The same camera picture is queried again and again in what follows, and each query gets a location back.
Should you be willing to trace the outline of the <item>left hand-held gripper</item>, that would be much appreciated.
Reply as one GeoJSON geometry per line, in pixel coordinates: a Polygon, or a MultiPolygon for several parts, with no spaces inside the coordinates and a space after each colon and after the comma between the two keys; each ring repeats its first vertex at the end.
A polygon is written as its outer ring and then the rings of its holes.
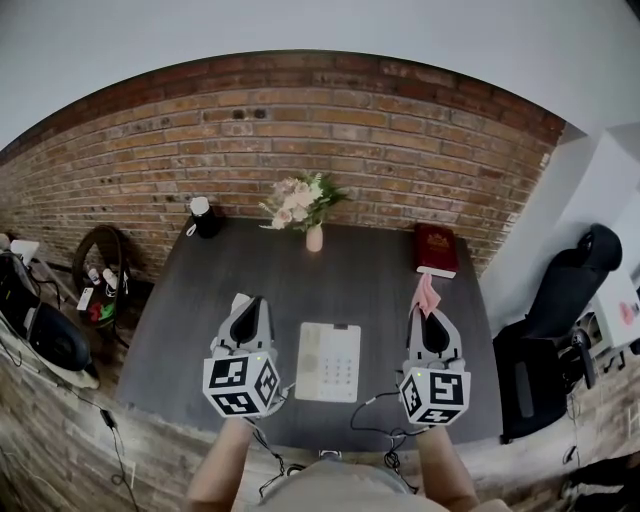
{"type": "MultiPolygon", "coordinates": [[[[218,341],[239,347],[268,347],[273,341],[271,308],[260,296],[234,306],[223,321],[218,341]]],[[[264,416],[280,388],[280,376],[266,352],[225,354],[204,360],[202,391],[224,418],[264,416]]]]}

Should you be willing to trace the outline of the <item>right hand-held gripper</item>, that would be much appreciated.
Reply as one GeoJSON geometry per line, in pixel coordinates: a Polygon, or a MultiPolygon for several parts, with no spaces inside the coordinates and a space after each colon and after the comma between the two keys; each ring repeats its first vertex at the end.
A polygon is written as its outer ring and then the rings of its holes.
{"type": "MultiPolygon", "coordinates": [[[[446,357],[420,354],[403,363],[403,380],[399,384],[399,401],[410,424],[448,426],[469,407],[471,374],[460,356],[461,336],[451,320],[439,309],[432,313],[435,347],[446,357]]],[[[422,310],[412,310],[407,329],[410,353],[431,352],[430,318],[422,310]]]]}

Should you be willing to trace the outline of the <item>pink cloth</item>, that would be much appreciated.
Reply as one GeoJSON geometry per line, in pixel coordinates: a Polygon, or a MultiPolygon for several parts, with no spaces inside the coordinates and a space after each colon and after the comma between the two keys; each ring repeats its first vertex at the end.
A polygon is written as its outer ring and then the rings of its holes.
{"type": "Polygon", "coordinates": [[[432,275],[429,273],[422,274],[414,292],[410,310],[418,308],[428,318],[437,309],[440,301],[441,296],[432,285],[432,275]]]}

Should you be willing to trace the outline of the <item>white telephone base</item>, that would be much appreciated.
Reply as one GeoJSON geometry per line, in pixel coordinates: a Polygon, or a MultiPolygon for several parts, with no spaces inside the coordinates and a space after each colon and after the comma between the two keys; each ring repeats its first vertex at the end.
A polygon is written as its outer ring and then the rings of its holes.
{"type": "Polygon", "coordinates": [[[355,403],[358,395],[361,328],[304,322],[301,325],[295,398],[355,403]]]}

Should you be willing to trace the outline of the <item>person's left forearm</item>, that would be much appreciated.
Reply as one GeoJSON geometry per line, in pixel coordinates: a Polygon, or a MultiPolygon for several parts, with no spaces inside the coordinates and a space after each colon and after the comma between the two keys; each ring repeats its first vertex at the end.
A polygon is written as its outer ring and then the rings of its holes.
{"type": "Polygon", "coordinates": [[[232,511],[253,433],[253,426],[244,419],[224,422],[189,485],[186,512],[232,511]]]}

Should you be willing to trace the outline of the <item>person's right forearm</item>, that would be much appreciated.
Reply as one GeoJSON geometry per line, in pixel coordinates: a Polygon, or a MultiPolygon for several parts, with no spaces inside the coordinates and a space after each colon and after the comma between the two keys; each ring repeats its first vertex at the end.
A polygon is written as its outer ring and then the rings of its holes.
{"type": "Polygon", "coordinates": [[[473,481],[447,430],[436,426],[416,438],[425,496],[450,512],[470,512],[480,504],[473,481]]]}

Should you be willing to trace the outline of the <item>red hardcover book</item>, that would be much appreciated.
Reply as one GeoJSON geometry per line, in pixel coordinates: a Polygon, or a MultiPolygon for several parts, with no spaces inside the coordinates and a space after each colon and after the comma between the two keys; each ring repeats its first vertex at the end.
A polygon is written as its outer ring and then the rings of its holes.
{"type": "Polygon", "coordinates": [[[414,226],[416,271],[453,279],[459,268],[455,235],[452,230],[424,223],[414,226]]]}

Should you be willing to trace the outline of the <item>black office chair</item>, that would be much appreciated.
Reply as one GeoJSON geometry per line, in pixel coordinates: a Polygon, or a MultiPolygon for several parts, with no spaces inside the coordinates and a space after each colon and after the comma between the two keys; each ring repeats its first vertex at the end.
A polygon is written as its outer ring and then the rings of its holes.
{"type": "Polygon", "coordinates": [[[551,339],[525,337],[524,324],[506,326],[493,339],[503,445],[552,425],[567,411],[556,345],[551,339]]]}
{"type": "Polygon", "coordinates": [[[577,246],[549,263],[525,318],[526,339],[567,335],[608,275],[622,262],[622,245],[610,228],[594,223],[577,246]]]}

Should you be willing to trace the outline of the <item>black mug with white lid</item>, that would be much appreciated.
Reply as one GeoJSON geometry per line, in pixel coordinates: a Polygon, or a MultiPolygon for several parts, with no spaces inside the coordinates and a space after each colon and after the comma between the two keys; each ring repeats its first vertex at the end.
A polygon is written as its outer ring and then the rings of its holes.
{"type": "Polygon", "coordinates": [[[218,219],[209,200],[204,196],[191,199],[189,203],[192,225],[187,229],[186,236],[198,234],[200,237],[212,238],[219,229],[218,219]]]}

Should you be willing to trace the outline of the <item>pale flower bouquet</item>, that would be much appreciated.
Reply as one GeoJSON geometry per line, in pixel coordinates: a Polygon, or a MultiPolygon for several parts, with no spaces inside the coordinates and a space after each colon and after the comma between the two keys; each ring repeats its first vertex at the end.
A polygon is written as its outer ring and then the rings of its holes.
{"type": "Polygon", "coordinates": [[[322,224],[330,208],[348,199],[329,174],[302,172],[271,186],[268,198],[259,203],[269,217],[261,228],[307,232],[322,224]]]}

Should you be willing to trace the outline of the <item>black metal stand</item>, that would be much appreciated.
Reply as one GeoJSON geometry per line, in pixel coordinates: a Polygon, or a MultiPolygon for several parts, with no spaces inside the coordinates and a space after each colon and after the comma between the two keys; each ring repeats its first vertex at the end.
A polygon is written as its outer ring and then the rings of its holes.
{"type": "Polygon", "coordinates": [[[571,349],[574,353],[574,358],[571,361],[571,373],[575,382],[583,379],[588,389],[592,389],[597,381],[590,348],[591,341],[588,333],[582,328],[577,328],[573,332],[571,341],[571,349]]]}

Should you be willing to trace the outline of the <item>person's beige shirt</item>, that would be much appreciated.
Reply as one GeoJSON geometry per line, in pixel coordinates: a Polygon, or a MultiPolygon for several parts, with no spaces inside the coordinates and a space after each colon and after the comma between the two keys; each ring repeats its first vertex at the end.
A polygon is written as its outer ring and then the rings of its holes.
{"type": "Polygon", "coordinates": [[[276,485],[253,512],[425,512],[428,505],[386,469],[322,460],[276,485]]]}

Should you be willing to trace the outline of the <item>white cardboard box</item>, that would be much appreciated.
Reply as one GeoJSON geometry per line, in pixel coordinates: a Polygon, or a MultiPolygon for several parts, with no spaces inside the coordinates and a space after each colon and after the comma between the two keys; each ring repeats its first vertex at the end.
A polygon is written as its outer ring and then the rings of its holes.
{"type": "Polygon", "coordinates": [[[577,326],[589,336],[592,357],[640,339],[640,298],[632,282],[603,284],[577,326]]]}

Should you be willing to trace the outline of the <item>dark wicker chair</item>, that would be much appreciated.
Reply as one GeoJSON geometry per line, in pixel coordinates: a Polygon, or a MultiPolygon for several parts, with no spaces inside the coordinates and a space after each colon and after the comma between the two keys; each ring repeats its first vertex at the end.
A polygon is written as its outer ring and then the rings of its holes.
{"type": "Polygon", "coordinates": [[[141,315],[143,302],[147,299],[152,284],[141,280],[137,269],[132,265],[136,262],[136,252],[128,238],[117,228],[109,225],[99,225],[80,242],[71,267],[73,283],[79,293],[85,287],[93,287],[94,292],[89,306],[99,302],[102,306],[113,304],[114,315],[97,323],[89,319],[86,311],[78,311],[82,323],[93,328],[101,338],[112,341],[127,348],[133,336],[135,326],[141,315]],[[101,284],[95,286],[87,273],[95,268],[101,277],[101,284]],[[103,278],[103,270],[110,268],[118,278],[116,290],[111,289],[103,278]],[[121,274],[126,271],[129,276],[129,294],[120,293],[121,274]]]}

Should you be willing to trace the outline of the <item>black backpack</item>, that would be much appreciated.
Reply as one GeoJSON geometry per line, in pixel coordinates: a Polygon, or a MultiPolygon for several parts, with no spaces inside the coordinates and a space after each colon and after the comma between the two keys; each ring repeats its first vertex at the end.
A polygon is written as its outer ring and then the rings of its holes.
{"type": "Polygon", "coordinates": [[[21,260],[12,253],[1,253],[0,313],[19,337],[28,338],[39,305],[21,260]]]}

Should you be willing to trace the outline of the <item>small white table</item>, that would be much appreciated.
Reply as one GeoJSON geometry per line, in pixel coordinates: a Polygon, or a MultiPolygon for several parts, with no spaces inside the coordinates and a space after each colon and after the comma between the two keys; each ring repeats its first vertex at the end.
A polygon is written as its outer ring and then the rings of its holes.
{"type": "Polygon", "coordinates": [[[40,243],[15,239],[10,243],[12,253],[18,255],[25,266],[28,266],[38,252],[40,243]]]}

